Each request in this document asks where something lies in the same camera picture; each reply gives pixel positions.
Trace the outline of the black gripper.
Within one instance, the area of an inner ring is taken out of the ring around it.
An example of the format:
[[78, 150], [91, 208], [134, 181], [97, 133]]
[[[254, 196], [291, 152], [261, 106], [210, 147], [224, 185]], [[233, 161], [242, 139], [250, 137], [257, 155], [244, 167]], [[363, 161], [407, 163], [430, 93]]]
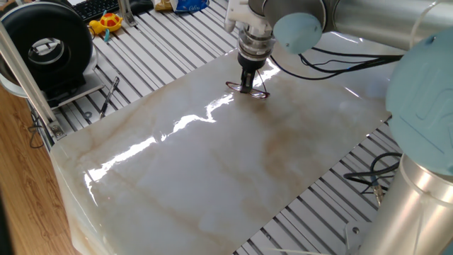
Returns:
[[241, 53], [238, 54], [237, 60], [242, 67], [241, 72], [241, 93], [250, 93], [253, 88], [253, 80], [258, 69], [265, 65], [266, 59], [249, 60]]

